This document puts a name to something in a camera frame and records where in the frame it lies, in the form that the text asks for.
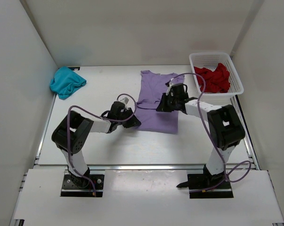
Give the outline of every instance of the black mounting plate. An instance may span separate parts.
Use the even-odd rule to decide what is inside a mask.
[[[204,174],[188,174],[190,199],[234,198],[231,183],[228,181],[223,182],[212,191],[191,192],[192,190],[207,188],[206,180],[207,177]]]
[[[96,188],[96,197],[103,196],[104,175],[103,174],[90,174],[89,178],[94,182]],[[91,184],[85,188],[79,188],[73,184],[71,175],[65,174],[61,186],[62,197],[95,197]]]

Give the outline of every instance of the plastic basket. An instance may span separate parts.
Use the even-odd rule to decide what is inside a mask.
[[[190,64],[193,73],[195,73],[194,67],[208,68],[212,71],[216,69],[218,63],[222,63],[227,70],[230,72],[229,82],[231,84],[230,89],[227,93],[204,93],[202,100],[229,100],[235,95],[242,94],[244,88],[238,76],[238,73],[233,65],[230,56],[223,52],[207,52],[207,53],[192,53],[189,56]],[[197,81],[197,76],[194,75],[197,91],[200,94],[200,88]]]

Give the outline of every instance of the purple cable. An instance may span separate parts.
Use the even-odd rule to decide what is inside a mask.
[[[80,177],[82,177],[82,178],[88,180],[88,181],[91,183],[91,185],[92,185],[92,187],[93,187],[93,190],[94,190],[95,197],[96,197],[96,188],[95,188],[94,182],[93,182],[89,177],[86,177],[86,176],[82,175],[81,173],[79,173],[79,172],[76,170],[76,168],[74,167],[74,165],[73,165],[72,155],[71,155],[71,132],[70,132],[71,110],[72,110],[73,108],[78,108],[78,109],[84,111],[85,113],[90,114],[90,115],[92,115],[92,116],[94,116],[95,118],[98,118],[98,119],[103,119],[103,120],[112,121],[112,122],[125,122],[125,121],[131,119],[131,118],[134,116],[134,114],[135,114],[135,112],[136,112],[136,110],[137,110],[137,103],[136,103],[135,99],[134,99],[131,95],[126,94],[126,93],[120,94],[120,95],[117,97],[117,100],[119,100],[119,97],[120,97],[120,96],[123,96],[123,95],[130,97],[130,98],[133,100],[134,105],[135,105],[135,109],[134,109],[132,115],[129,116],[127,119],[124,119],[124,120],[114,120],[114,119],[108,119],[108,118],[100,117],[100,116],[97,116],[97,115],[95,115],[95,114],[93,114],[93,113],[91,113],[91,112],[88,112],[87,110],[83,109],[82,107],[79,107],[79,106],[76,106],[76,105],[72,105],[72,106],[68,109],[68,112],[67,112],[67,123],[66,123],[67,131],[66,131],[66,133],[67,133],[67,154],[68,154],[68,161],[69,161],[69,163],[70,163],[72,169],[74,170],[74,172],[75,172],[76,174],[78,174]]]
[[[210,134],[210,132],[209,132],[209,130],[208,130],[206,124],[204,123],[203,115],[202,115],[202,112],[201,112],[201,109],[200,109],[200,99],[201,99],[201,97],[202,97],[202,95],[203,95],[203,93],[204,93],[204,91],[205,91],[205,89],[206,89],[206,81],[204,80],[204,78],[203,78],[201,75],[196,74],[196,73],[182,73],[182,74],[179,74],[179,75],[175,76],[174,79],[177,78],[177,77],[179,77],[179,76],[181,76],[181,75],[185,75],[185,74],[196,75],[196,76],[198,76],[199,78],[201,78],[202,81],[203,81],[203,90],[202,90],[201,94],[200,94],[199,97],[198,97],[198,100],[197,100],[197,108],[198,108],[198,112],[199,112],[200,118],[201,118],[202,123],[203,123],[203,127],[204,127],[204,129],[206,130],[206,133],[208,134],[208,137],[209,137],[210,141],[212,142],[212,144],[213,144],[215,150],[217,151],[217,154],[219,155],[219,157],[220,157],[221,160],[222,160],[223,168],[224,168],[224,176],[225,176],[225,178],[224,178],[223,180],[221,180],[219,183],[217,183],[216,185],[214,185],[214,186],[212,186],[212,187],[208,187],[208,188],[205,188],[205,189],[198,189],[198,190],[194,190],[194,191],[192,191],[192,192],[201,192],[201,191],[212,190],[212,189],[218,187],[219,185],[221,185],[225,180],[227,180],[227,181],[229,181],[229,182],[231,182],[231,183],[235,183],[235,182],[241,181],[241,180],[244,179],[244,178],[246,177],[246,175],[250,172],[251,167],[252,167],[252,163],[251,163],[249,160],[242,161],[241,163],[239,163],[239,164],[237,164],[236,166],[234,166],[234,167],[229,171],[229,173],[227,173],[227,171],[226,171],[226,170],[227,170],[227,168],[226,168],[227,163],[226,163],[226,161],[224,160],[224,158],[222,157],[220,151],[218,150],[218,148],[217,148],[217,146],[216,146],[216,144],[215,144],[215,142],[214,142],[214,140],[213,140],[213,137],[211,136],[211,134]],[[240,165],[245,164],[245,163],[248,163],[248,164],[249,164],[249,168],[247,169],[247,172],[246,172],[241,178],[239,178],[239,179],[237,179],[237,180],[234,180],[234,181],[230,180],[229,175],[230,175],[235,169],[237,169],[237,167],[239,167]]]

